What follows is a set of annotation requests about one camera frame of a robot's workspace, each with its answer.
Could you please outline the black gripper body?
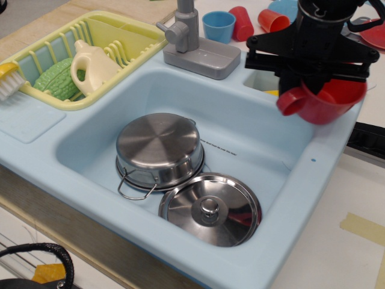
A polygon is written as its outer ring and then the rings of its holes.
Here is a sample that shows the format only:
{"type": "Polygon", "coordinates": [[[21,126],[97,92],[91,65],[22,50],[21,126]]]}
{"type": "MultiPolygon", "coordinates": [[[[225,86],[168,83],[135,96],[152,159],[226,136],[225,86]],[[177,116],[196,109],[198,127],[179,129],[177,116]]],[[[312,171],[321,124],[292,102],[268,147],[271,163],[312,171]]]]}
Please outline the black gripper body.
{"type": "Polygon", "coordinates": [[[281,74],[284,70],[301,78],[364,82],[380,53],[331,31],[298,32],[295,25],[248,38],[245,67],[281,74]]]}

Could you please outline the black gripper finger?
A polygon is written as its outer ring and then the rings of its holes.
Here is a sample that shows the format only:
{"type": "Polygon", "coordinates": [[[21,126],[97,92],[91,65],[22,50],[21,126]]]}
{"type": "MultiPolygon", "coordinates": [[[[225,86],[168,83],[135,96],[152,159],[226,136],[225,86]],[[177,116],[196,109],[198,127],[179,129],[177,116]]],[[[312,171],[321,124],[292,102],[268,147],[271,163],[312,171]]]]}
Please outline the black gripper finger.
{"type": "Polygon", "coordinates": [[[291,71],[281,71],[279,75],[279,94],[282,95],[292,88],[301,85],[301,78],[291,71]]]}
{"type": "Polygon", "coordinates": [[[311,76],[302,76],[301,80],[307,89],[313,94],[318,94],[325,83],[331,80],[331,77],[328,75],[311,75],[311,76]]]}

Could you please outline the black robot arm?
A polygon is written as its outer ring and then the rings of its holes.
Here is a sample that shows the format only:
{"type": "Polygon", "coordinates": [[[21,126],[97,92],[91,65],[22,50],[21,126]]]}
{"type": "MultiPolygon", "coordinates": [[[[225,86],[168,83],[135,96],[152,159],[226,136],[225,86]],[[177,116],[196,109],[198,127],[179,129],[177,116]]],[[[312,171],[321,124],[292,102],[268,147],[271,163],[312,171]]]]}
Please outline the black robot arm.
{"type": "Polygon", "coordinates": [[[287,28],[251,36],[245,67],[274,72],[279,92],[304,84],[312,93],[333,79],[365,83],[369,67],[380,54],[374,48],[342,35],[347,26],[353,33],[384,23],[384,4],[371,1],[379,18],[371,23],[352,23],[364,1],[299,1],[296,20],[287,28]]]}

